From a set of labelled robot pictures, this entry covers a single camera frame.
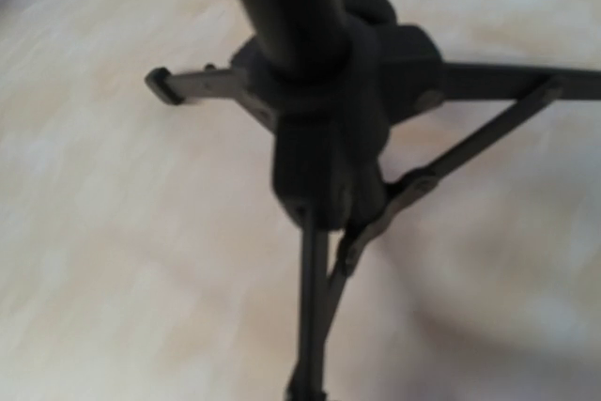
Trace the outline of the black tripod shock-mount stand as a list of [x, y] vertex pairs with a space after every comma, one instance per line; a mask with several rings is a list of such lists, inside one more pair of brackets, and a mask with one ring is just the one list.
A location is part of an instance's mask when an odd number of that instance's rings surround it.
[[[297, 363], [285, 396], [323, 400], [324, 352], [347, 280], [401, 211], [556, 100], [600, 98], [593, 70], [454, 63], [388, 0], [240, 0], [254, 35], [226, 69], [145, 79], [168, 105], [235, 101], [274, 137], [272, 189], [301, 231]], [[455, 100], [508, 107], [425, 166], [386, 181], [393, 126]]]

